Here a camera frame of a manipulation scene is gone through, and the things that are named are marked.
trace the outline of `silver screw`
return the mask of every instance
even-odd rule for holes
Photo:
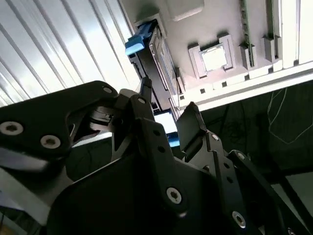
[[[107,93],[112,93],[112,90],[108,87],[104,87],[103,90]]]
[[[288,234],[289,235],[295,235],[295,233],[293,232],[293,230],[291,228],[288,228]]]
[[[245,218],[239,212],[233,211],[231,215],[240,228],[244,229],[246,227]]]
[[[143,103],[143,104],[146,103],[146,101],[145,101],[144,99],[142,99],[142,98],[138,98],[138,101],[139,101],[140,103]]]
[[[170,187],[166,190],[168,198],[175,204],[181,203],[181,194],[180,192],[173,187]]]
[[[52,135],[46,135],[41,138],[40,143],[43,147],[49,149],[55,149],[60,147],[61,141],[58,137]]]
[[[8,136],[16,136],[24,131],[21,124],[15,121],[6,121],[1,123],[0,132]]]
[[[215,139],[216,141],[219,140],[219,138],[218,138],[217,135],[215,135],[215,134],[212,134],[212,137],[213,137],[213,139]]]
[[[244,157],[244,155],[243,155],[242,153],[237,153],[237,156],[238,156],[241,160],[244,160],[244,159],[245,159],[245,157]]]

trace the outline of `wire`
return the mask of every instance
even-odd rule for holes
[[[285,101],[285,98],[286,98],[286,94],[287,94],[287,89],[288,88],[285,88],[285,92],[284,92],[284,97],[279,105],[279,108],[278,108],[278,111],[275,115],[275,117],[273,118],[273,120],[270,120],[269,118],[269,112],[270,112],[270,109],[272,107],[272,103],[273,103],[273,100],[281,93],[281,91],[279,93],[277,93],[275,96],[274,96],[274,92],[272,92],[272,95],[271,95],[271,98],[270,98],[270,101],[269,101],[269,104],[268,104],[268,122],[269,122],[269,126],[268,126],[268,132],[270,132],[273,136],[275,136],[277,139],[279,139],[281,142],[285,143],[285,144],[291,144],[293,142],[295,142],[300,136],[302,136],[307,130],[309,130],[312,126],[313,126],[313,116],[312,116],[312,124],[307,127],[306,129],[304,129],[295,139],[293,139],[292,141],[285,141],[283,140],[281,137],[279,137],[278,135],[276,135],[275,133],[273,133],[271,131],[271,126],[273,125],[273,123],[275,122],[276,118],[278,117],[279,113],[280,113],[280,110],[284,104],[284,101]]]

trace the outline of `corrugated metal panel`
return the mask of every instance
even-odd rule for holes
[[[0,106],[93,80],[135,89],[117,0],[0,1]]]

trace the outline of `mounting hole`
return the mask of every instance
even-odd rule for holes
[[[246,227],[245,218],[239,212],[233,211],[231,216],[233,217],[234,221],[239,225],[240,228],[244,229]]]
[[[160,135],[161,135],[161,133],[160,133],[159,131],[157,131],[157,130],[153,130],[153,133],[154,133],[156,136],[160,136]]]
[[[112,93],[112,90],[108,87],[104,87],[103,90],[107,93]]]
[[[0,132],[8,136],[16,136],[23,131],[23,126],[15,121],[6,121],[0,125]]]
[[[48,149],[55,149],[60,147],[61,141],[58,137],[53,135],[46,135],[40,139],[40,143],[43,147]]]
[[[140,103],[143,103],[143,104],[146,103],[146,101],[145,101],[143,98],[138,98],[138,101],[139,101]]]
[[[157,149],[159,152],[165,153],[165,148],[163,148],[162,146],[158,146]]]
[[[245,159],[245,157],[244,157],[244,155],[243,155],[242,153],[237,153],[237,156],[238,156],[241,160],[244,160],[244,159]]]
[[[206,171],[210,172],[210,167],[208,165],[205,165],[203,170],[206,170]]]
[[[173,187],[168,188],[166,190],[166,195],[171,200],[171,202],[175,204],[181,203],[181,200],[182,200],[181,194],[176,188],[173,188]]]
[[[121,118],[119,118],[119,117],[112,121],[112,125],[113,126],[120,126],[122,124],[123,124],[123,120]]]
[[[219,141],[219,138],[218,138],[218,136],[217,136],[217,135],[212,134],[211,136],[212,136],[212,138],[213,138],[213,139],[215,139],[216,141]]]
[[[226,177],[227,181],[230,182],[231,184],[233,183],[233,180],[230,177]]]

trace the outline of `blue clip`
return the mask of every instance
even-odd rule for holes
[[[143,40],[151,36],[151,33],[149,33],[151,25],[152,23],[141,25],[138,32],[128,39],[128,42],[125,43],[126,55],[132,55],[145,48]]]

